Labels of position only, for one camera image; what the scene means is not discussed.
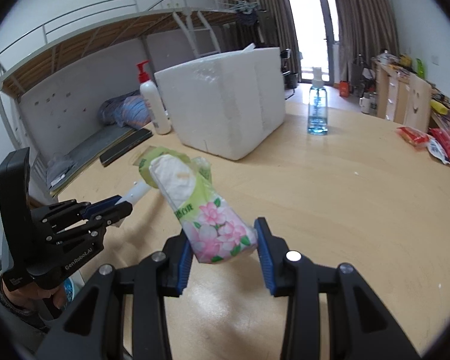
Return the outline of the grey jacket left forearm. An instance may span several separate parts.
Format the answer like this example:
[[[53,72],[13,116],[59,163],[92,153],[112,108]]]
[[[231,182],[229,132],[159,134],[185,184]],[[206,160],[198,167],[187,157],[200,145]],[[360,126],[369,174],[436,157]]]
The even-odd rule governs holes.
[[[2,285],[3,270],[0,256],[0,317],[13,338],[29,352],[35,353],[50,330],[37,311],[16,306],[6,297]]]

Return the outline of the person's left hand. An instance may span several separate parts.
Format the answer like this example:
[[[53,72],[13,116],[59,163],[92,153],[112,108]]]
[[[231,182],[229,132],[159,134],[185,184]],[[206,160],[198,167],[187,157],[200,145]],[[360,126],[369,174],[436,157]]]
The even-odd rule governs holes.
[[[35,310],[38,301],[43,299],[51,299],[57,309],[62,308],[66,303],[66,293],[63,285],[54,289],[41,289],[36,283],[29,283],[20,289],[10,291],[5,283],[1,284],[4,295],[15,306]]]

